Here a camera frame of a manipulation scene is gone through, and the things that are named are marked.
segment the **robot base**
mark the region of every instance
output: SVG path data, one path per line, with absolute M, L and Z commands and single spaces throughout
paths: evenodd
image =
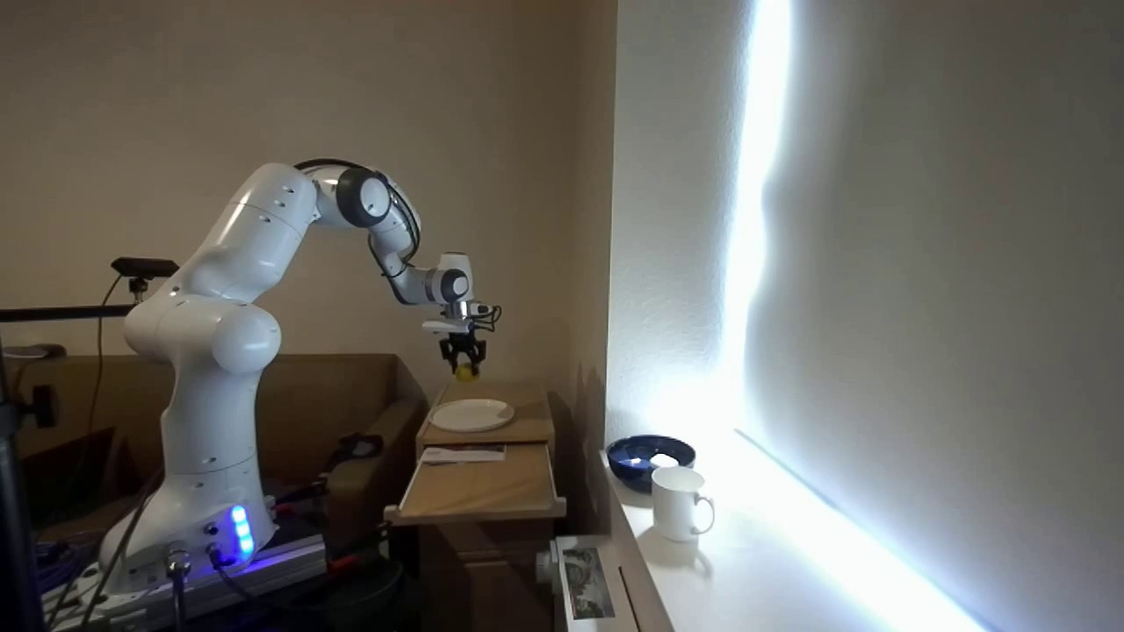
M 302 536 L 276 549 L 263 549 L 252 567 L 229 567 L 229 579 L 236 579 L 246 593 L 275 593 L 280 585 L 316 579 L 327 572 L 322 536 Z M 56 606 L 62 596 L 62 585 L 41 596 L 41 616 L 48 618 L 56 610 L 56 622 L 48 629 L 83 629 L 81 618 L 89 610 L 89 596 L 98 590 L 102 570 L 89 567 L 72 585 L 68 590 L 68 603 Z M 246 602 L 236 593 L 209 567 L 193 570 L 183 582 L 183 603 L 188 618 L 222 610 Z M 171 582 L 160 582 L 145 593 L 105 593 L 92 618 L 92 629 L 160 629 L 174 626 L 174 590 Z

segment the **white wall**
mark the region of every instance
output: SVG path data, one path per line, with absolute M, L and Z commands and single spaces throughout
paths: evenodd
M 569 400 L 576 15 L 569 2 L 10 2 L 0 21 L 0 307 L 83 307 L 122 254 L 183 259 L 261 162 L 387 167 L 420 265 L 474 256 L 501 301 L 485 375 Z M 263 298 L 283 350 L 392 350 L 449 383 L 357 231 L 308 236 Z M 3 328 L 94 349 L 94 322 Z M 109 350 L 127 350 L 109 328 Z
M 794 7 L 746 425 L 986 626 L 1116 629 L 1120 2 Z M 609 437 L 728 425 L 735 16 L 622 2 Z

